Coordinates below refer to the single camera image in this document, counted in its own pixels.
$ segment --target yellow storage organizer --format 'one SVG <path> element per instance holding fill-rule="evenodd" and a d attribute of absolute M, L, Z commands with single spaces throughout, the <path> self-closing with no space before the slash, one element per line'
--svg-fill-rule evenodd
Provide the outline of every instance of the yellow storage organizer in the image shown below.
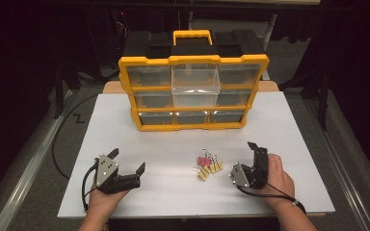
<path fill-rule="evenodd" d="M 250 30 L 130 32 L 119 79 L 140 131 L 241 128 L 268 63 Z"/>

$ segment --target human hand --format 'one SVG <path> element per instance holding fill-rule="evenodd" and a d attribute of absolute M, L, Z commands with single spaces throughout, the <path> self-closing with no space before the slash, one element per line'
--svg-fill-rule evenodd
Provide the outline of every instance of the human hand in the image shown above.
<path fill-rule="evenodd" d="M 90 193 L 89 210 L 79 230 L 102 230 L 119 202 L 128 193 L 129 191 L 105 194 L 100 190 L 93 190 Z"/>
<path fill-rule="evenodd" d="M 281 158 L 276 154 L 269 154 L 269 177 L 268 184 L 274 186 L 278 190 L 290 195 L 294 198 L 294 182 L 293 179 L 284 171 Z M 258 191 L 261 194 L 280 194 L 277 190 L 269 185 L 265 185 L 263 189 Z M 263 197 L 264 202 L 270 209 L 277 212 L 284 205 L 291 206 L 291 202 L 282 198 Z"/>

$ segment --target storage organizer handle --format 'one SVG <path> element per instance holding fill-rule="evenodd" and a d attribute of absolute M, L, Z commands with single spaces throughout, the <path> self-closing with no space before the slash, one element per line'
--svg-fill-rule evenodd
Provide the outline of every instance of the storage organizer handle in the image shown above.
<path fill-rule="evenodd" d="M 173 32 L 173 45 L 176 45 L 177 38 L 207 38 L 209 44 L 212 45 L 212 38 L 208 30 L 191 30 L 191 31 L 174 31 Z"/>

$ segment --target drawer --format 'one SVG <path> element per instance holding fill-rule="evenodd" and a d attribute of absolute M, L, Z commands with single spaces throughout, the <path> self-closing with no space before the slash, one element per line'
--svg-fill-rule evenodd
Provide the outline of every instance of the drawer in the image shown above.
<path fill-rule="evenodd" d="M 143 125 L 173 124 L 173 113 L 138 113 Z"/>
<path fill-rule="evenodd" d="M 207 111 L 177 112 L 175 114 L 177 124 L 202 124 L 206 123 L 208 118 Z"/>
<path fill-rule="evenodd" d="M 204 108 L 214 107 L 217 98 L 217 93 L 174 93 L 172 102 L 177 108 Z"/>
<path fill-rule="evenodd" d="M 136 91 L 134 97 L 138 108 L 166 108 L 172 106 L 170 90 Z"/>
<path fill-rule="evenodd" d="M 132 87 L 169 86 L 170 65 L 130 65 L 127 67 Z"/>
<path fill-rule="evenodd" d="M 221 90 L 216 101 L 217 106 L 242 106 L 248 103 L 251 90 Z"/>
<path fill-rule="evenodd" d="M 260 68 L 261 64 L 220 64 L 219 79 L 222 85 L 252 86 Z"/>
<path fill-rule="evenodd" d="M 243 110 L 226 110 L 212 111 L 210 115 L 211 123 L 229 123 L 240 122 L 243 115 Z"/>
<path fill-rule="evenodd" d="M 172 87 L 176 90 L 218 88 L 218 68 L 215 64 L 177 64 L 172 66 Z"/>

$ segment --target dark background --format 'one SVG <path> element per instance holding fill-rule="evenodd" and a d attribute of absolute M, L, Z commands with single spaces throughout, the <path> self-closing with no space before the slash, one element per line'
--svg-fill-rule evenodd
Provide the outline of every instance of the dark background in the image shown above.
<path fill-rule="evenodd" d="M 272 39 L 312 38 L 298 75 L 327 64 L 330 88 L 370 160 L 370 1 L 366 5 L 330 1 L 334 7 L 355 2 L 362 10 L 351 14 L 281 13 Z M 177 28 L 173 12 L 123 13 L 129 30 Z M 46 114 L 47 93 L 54 86 L 59 64 L 67 70 L 62 77 L 70 88 L 79 88 L 78 70 L 107 77 L 100 66 L 113 66 L 119 58 L 123 38 L 114 20 L 124 22 L 120 16 L 116 10 L 56 9 L 0 0 L 0 180 Z M 187 24 L 186 16 L 181 21 Z"/>

